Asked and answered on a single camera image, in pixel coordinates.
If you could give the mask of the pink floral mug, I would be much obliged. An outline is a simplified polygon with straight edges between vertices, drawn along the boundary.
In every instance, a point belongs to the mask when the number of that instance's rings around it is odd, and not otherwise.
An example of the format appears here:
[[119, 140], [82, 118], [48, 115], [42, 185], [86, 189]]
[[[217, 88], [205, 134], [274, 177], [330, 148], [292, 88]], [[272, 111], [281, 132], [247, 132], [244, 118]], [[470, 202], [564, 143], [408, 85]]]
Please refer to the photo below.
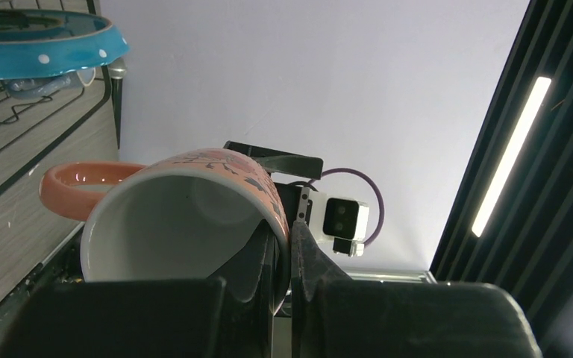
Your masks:
[[208, 277], [266, 222], [279, 254], [274, 300], [284, 302], [287, 216], [276, 185], [251, 157], [203, 148], [150, 166], [64, 163], [43, 175], [39, 197], [53, 213], [84, 223], [87, 282]]

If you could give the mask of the grey printed mug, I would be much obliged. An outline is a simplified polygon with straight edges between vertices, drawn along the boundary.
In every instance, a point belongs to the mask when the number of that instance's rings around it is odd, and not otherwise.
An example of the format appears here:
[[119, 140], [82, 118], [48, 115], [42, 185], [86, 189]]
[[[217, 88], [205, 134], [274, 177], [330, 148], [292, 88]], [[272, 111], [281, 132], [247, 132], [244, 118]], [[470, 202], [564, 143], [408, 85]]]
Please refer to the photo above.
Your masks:
[[7, 82], [5, 91], [13, 98], [27, 100], [51, 95], [59, 90], [82, 89], [96, 78], [96, 68], [79, 69], [51, 78], [16, 79]]

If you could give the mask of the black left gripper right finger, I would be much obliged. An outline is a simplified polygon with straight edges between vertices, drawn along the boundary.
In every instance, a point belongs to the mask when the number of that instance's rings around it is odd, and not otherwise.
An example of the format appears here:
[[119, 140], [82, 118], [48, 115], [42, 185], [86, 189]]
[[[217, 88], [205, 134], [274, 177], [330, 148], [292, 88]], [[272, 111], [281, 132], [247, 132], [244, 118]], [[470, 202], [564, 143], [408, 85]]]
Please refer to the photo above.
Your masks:
[[483, 283], [350, 278], [304, 222], [290, 234], [294, 357], [540, 357], [520, 306]]

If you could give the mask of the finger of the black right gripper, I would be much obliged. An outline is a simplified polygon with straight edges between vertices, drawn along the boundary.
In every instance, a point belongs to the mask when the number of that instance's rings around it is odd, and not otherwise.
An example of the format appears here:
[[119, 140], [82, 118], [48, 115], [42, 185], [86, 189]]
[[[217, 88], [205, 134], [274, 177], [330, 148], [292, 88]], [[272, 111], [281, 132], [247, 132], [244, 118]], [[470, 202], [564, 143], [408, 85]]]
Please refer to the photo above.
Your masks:
[[223, 148], [252, 158], [268, 173], [281, 173], [314, 180], [322, 177], [324, 161], [319, 157], [293, 154], [234, 141], [227, 141]]

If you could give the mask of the blue dotted plate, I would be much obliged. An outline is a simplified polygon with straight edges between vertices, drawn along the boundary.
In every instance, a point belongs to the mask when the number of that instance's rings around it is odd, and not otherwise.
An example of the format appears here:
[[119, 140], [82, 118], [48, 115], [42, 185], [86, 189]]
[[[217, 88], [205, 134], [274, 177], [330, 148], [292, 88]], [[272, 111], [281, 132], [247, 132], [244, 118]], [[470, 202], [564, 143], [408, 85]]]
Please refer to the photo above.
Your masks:
[[130, 47], [109, 19], [46, 9], [0, 10], [0, 80], [50, 78], [112, 63]]

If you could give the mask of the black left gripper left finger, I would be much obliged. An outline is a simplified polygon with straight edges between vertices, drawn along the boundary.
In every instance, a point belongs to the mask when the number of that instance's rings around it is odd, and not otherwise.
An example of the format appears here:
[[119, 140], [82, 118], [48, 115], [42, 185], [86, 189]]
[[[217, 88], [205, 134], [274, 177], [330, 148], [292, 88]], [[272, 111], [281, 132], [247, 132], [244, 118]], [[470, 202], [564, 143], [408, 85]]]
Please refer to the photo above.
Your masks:
[[261, 221], [204, 279], [44, 286], [0, 357], [270, 357], [274, 252]]

